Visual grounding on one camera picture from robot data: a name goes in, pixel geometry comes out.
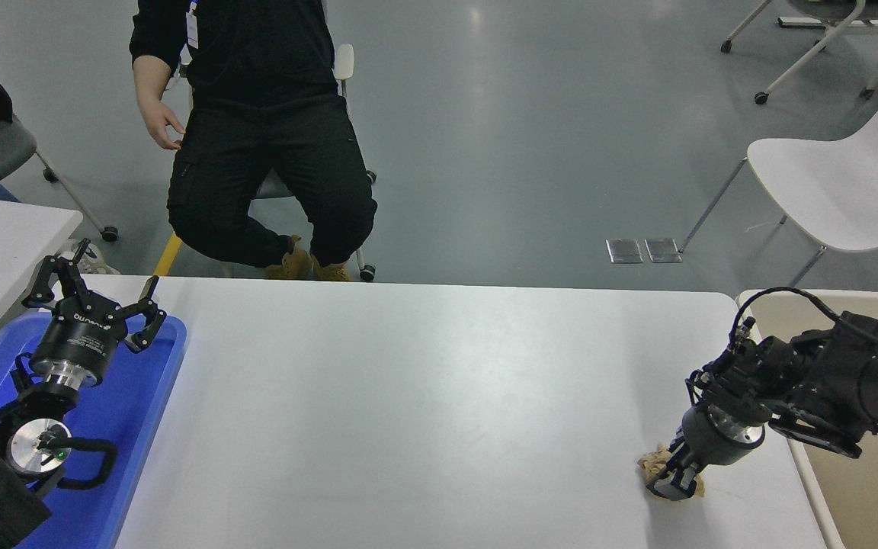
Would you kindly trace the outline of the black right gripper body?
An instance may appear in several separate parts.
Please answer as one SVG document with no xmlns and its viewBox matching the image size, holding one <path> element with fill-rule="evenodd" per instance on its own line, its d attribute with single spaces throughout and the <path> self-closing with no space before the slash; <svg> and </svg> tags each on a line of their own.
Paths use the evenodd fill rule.
<svg viewBox="0 0 878 549">
<path fill-rule="evenodd" d="M 734 464 L 765 438 L 763 426 L 745 423 L 717 406 L 687 410 L 681 433 L 686 445 L 683 463 L 692 467 Z"/>
</svg>

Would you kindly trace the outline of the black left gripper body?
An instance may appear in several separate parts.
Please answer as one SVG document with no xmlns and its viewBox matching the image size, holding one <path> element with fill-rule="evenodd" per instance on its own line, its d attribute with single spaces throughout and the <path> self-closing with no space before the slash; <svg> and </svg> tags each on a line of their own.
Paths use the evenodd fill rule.
<svg viewBox="0 0 878 549">
<path fill-rule="evenodd" d="M 125 320 L 108 319 L 119 306 L 100 294 L 60 299 L 31 355 L 31 368 L 45 375 L 48 366 L 66 362 L 91 376 L 107 374 L 118 344 L 127 336 Z"/>
</svg>

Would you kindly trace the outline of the person's right hand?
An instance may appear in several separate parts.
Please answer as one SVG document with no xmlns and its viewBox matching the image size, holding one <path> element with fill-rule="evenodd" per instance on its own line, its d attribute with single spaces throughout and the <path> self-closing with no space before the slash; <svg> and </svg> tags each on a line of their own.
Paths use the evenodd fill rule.
<svg viewBox="0 0 878 549">
<path fill-rule="evenodd" d="M 177 114 L 160 98 L 142 98 L 137 102 L 144 126 L 161 149 L 177 152 L 186 133 Z"/>
</svg>

